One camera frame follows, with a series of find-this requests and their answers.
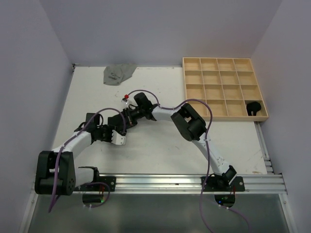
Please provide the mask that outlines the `black striped underwear grey waistband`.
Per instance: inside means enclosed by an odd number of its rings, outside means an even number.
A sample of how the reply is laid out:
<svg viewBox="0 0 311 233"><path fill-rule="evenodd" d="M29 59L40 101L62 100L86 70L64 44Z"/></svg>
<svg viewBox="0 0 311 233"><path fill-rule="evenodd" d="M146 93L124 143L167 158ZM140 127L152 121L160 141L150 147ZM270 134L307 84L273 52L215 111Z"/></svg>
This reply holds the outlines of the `black striped underwear grey waistband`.
<svg viewBox="0 0 311 233"><path fill-rule="evenodd" d="M108 117L107 124L113 126L117 132L124 133L127 129L134 127L135 124L128 115L123 114L123 117L121 114Z"/></svg>

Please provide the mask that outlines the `black underwear beige waistband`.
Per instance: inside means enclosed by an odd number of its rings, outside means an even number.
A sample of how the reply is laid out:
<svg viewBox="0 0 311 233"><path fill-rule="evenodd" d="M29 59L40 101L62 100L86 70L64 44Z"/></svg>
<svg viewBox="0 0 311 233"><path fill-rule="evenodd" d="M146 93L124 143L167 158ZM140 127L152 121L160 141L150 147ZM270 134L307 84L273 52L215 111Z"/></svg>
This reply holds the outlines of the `black underwear beige waistband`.
<svg viewBox="0 0 311 233"><path fill-rule="evenodd" d="M261 110L261 104L257 101L253 101L246 104L246 110L248 116L256 116L257 112Z"/></svg>

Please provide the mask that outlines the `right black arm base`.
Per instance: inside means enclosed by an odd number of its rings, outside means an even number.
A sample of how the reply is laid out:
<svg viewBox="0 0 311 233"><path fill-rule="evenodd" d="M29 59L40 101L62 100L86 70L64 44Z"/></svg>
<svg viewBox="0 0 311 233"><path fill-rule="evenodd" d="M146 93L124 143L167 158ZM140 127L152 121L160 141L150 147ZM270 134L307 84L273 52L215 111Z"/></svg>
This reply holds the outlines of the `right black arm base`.
<svg viewBox="0 0 311 233"><path fill-rule="evenodd" d="M204 192L244 192L244 180L242 176L237 176L236 171L230 169L222 175L211 174L205 181L205 176L201 177L201 185Z"/></svg>

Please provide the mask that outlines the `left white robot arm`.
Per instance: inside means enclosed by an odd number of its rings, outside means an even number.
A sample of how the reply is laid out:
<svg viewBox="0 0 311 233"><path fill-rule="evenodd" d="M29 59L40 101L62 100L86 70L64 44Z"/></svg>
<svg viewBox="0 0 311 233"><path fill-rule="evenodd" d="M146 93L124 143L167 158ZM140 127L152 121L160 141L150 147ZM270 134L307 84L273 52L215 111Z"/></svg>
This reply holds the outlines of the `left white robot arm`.
<svg viewBox="0 0 311 233"><path fill-rule="evenodd" d="M97 190L101 185L99 171L94 166L75 166L75 158L95 141L112 142L115 127L101 124L102 115L87 113L74 134L53 150L44 150L38 156L35 192L41 195L69 196L75 188L85 185Z"/></svg>

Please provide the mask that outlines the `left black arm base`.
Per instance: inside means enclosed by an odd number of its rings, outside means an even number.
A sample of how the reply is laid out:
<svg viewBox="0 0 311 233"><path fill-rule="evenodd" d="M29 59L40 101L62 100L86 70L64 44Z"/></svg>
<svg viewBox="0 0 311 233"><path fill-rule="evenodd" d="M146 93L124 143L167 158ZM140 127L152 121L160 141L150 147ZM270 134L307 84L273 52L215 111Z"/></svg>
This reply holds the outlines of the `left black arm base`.
<svg viewBox="0 0 311 233"><path fill-rule="evenodd" d="M115 191L116 177L101 176L97 167L81 166L76 172L76 191Z"/></svg>

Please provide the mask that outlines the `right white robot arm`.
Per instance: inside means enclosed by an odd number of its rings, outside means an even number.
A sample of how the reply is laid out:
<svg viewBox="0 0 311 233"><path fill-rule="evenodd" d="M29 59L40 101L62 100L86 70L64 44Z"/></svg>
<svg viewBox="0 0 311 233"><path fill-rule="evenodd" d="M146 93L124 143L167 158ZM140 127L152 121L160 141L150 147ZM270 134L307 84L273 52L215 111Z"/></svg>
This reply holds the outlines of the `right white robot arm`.
<svg viewBox="0 0 311 233"><path fill-rule="evenodd" d="M129 104L128 98L125 95L122 99L126 103L122 114L129 127L137 125L137 121L143 117L148 120L173 122L181 136L192 142L208 161L207 168L212 169L213 174L207 175L207 182L224 191L233 186L237 172L218 152L208 135L213 116L210 116L210 121L206 124L199 113L188 104L188 100L169 108L161 106L159 102L151 103L144 92L134 96L136 105Z"/></svg>

